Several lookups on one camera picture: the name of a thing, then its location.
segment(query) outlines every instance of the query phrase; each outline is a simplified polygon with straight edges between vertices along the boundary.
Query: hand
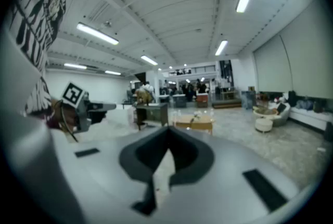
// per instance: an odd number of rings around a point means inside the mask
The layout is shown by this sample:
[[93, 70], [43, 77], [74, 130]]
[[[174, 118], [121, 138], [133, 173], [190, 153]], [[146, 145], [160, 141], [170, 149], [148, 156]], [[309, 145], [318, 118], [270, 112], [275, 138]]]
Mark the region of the hand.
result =
[[68, 126], [68, 128], [70, 129], [70, 132], [72, 133], [74, 130], [74, 127], [76, 126], [76, 121], [75, 121], [75, 117], [76, 117], [76, 112], [75, 112], [75, 108], [73, 108], [72, 106], [63, 103], [61, 106], [61, 102], [58, 100], [52, 100], [52, 108], [54, 109], [54, 118], [62, 125], [62, 127], [65, 127], [65, 131], [66, 130], [66, 126], [64, 124], [62, 115], [61, 115], [61, 107], [63, 110], [63, 115], [65, 117], [65, 121], [66, 124]]

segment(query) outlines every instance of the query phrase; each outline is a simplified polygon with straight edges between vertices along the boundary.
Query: gray floor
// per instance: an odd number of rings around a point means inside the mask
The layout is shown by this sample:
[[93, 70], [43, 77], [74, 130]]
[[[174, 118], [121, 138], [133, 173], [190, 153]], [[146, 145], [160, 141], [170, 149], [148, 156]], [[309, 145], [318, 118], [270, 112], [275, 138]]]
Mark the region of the gray floor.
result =
[[[180, 114], [193, 114], [198, 109], [169, 109], [169, 123], [172, 116], [180, 110]], [[199, 109], [203, 114], [210, 114], [211, 109]], [[260, 133], [254, 129], [254, 116], [250, 110], [242, 108], [213, 110], [216, 122], [213, 125], [213, 136], [228, 139], [242, 144], [263, 158], [269, 160], [282, 172], [289, 176], [303, 189], [309, 183], [320, 178], [329, 161], [332, 151], [330, 143], [323, 136], [288, 121], [285, 126], [273, 127], [269, 133]], [[79, 141], [101, 140], [126, 136], [137, 132], [125, 125], [103, 120], [93, 125], [88, 132], [78, 134]], [[157, 203], [160, 206], [168, 196], [168, 178], [174, 173], [172, 154], [167, 152], [154, 175]]]

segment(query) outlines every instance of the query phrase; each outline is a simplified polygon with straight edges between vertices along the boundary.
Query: black slot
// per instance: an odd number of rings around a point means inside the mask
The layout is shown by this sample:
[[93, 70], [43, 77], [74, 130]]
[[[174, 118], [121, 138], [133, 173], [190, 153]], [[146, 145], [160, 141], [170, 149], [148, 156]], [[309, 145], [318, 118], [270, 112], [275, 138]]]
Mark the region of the black slot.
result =
[[270, 212], [287, 202], [287, 199], [258, 170], [249, 170], [244, 172], [243, 175]]
[[76, 155], [76, 157], [84, 157], [84, 156], [96, 154], [98, 152], [99, 152], [99, 150], [97, 148], [91, 148], [91, 149], [75, 152], [75, 155]]

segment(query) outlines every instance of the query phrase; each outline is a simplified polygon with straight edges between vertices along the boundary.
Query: graphic t-shirt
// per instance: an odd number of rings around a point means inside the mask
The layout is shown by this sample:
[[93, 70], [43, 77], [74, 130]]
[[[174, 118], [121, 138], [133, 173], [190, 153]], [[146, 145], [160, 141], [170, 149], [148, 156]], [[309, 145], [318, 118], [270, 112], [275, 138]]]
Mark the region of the graphic t-shirt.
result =
[[47, 50], [57, 37], [65, 10], [66, 0], [14, 0], [7, 16], [9, 32], [16, 39], [16, 47], [41, 74], [25, 111], [46, 121], [53, 116], [51, 97], [44, 79]]

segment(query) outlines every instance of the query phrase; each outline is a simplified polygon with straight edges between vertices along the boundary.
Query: round ottoman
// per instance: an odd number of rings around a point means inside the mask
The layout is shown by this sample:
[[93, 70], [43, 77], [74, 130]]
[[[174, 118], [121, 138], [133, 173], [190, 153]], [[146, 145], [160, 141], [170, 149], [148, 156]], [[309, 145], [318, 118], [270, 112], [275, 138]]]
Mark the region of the round ottoman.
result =
[[273, 127], [273, 121], [268, 120], [266, 118], [258, 118], [255, 121], [255, 128], [263, 133], [266, 131], [270, 131]]

